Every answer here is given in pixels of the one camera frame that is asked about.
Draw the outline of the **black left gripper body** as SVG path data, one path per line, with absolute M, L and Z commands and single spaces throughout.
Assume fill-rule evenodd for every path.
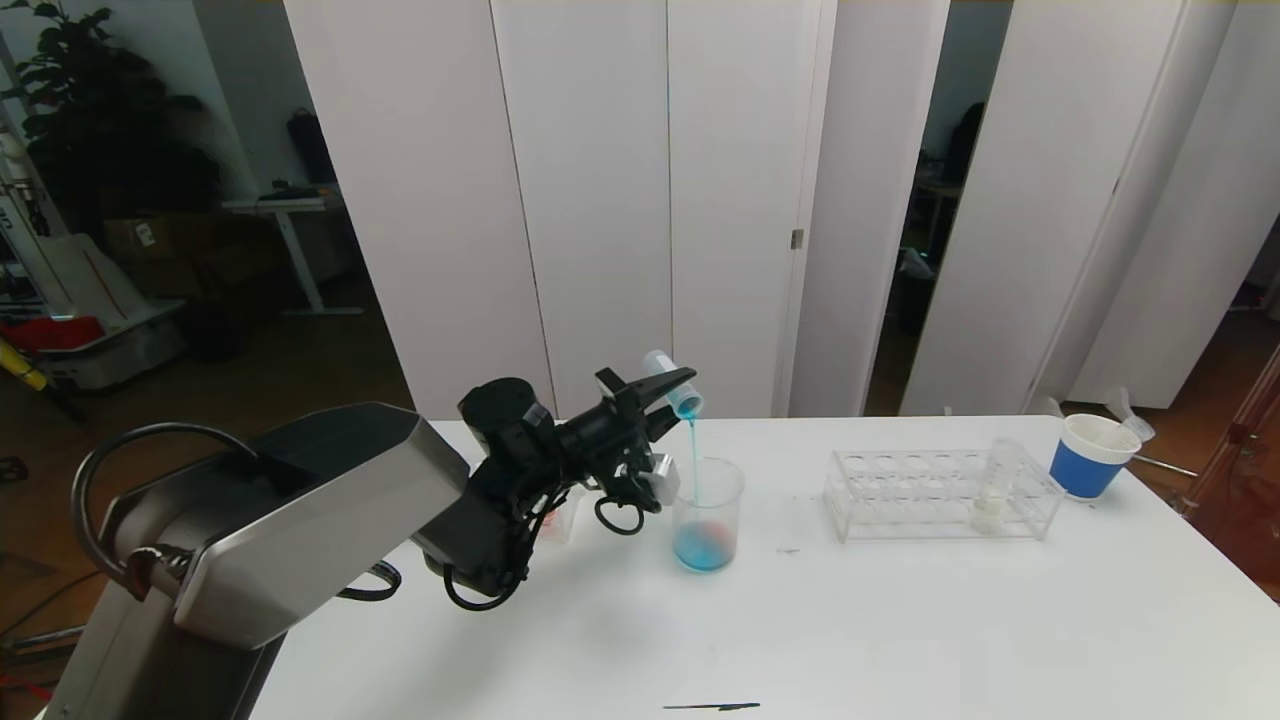
M 627 448 L 654 442 L 641 393 L 611 368 L 595 374 L 600 401 L 562 421 L 557 439 L 570 454 L 623 454 Z

